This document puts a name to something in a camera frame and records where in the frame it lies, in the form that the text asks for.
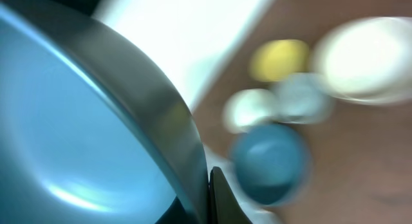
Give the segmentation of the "dark blue bowl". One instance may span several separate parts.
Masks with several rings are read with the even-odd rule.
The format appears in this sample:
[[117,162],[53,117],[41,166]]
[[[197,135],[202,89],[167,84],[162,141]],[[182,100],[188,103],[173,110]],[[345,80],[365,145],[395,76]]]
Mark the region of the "dark blue bowl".
[[1,222],[208,222],[203,144],[163,71],[48,0],[1,0]]
[[307,182],[312,157],[303,137],[291,127],[265,124],[237,137],[230,150],[241,190],[266,207],[290,203]]

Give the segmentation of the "large cream bowl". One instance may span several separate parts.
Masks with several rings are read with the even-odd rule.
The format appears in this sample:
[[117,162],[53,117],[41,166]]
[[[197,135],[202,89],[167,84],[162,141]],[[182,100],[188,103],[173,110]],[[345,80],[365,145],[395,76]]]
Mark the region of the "large cream bowl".
[[310,69],[332,97],[369,106],[411,99],[411,18],[367,17],[329,31]]

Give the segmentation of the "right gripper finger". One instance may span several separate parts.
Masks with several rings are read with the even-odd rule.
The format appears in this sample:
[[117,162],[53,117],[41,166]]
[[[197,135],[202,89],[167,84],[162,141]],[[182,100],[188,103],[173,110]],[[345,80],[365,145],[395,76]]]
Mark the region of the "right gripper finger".
[[213,167],[209,180],[209,223],[251,224],[242,211],[228,181],[219,167]]

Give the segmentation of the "white small bowl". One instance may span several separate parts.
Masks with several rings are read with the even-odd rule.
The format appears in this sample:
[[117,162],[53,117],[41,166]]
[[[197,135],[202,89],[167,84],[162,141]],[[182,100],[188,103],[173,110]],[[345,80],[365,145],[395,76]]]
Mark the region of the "white small bowl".
[[241,90],[226,101],[222,123],[230,133],[246,133],[254,126],[276,121],[278,108],[278,99],[267,89]]

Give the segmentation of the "grey small bowl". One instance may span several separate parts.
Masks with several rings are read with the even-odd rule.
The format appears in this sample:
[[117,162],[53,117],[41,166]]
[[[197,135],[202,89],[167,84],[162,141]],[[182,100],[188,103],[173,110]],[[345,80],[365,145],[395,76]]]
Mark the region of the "grey small bowl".
[[316,124],[332,113],[335,100],[319,89],[313,73],[294,73],[273,84],[278,120],[289,124]]

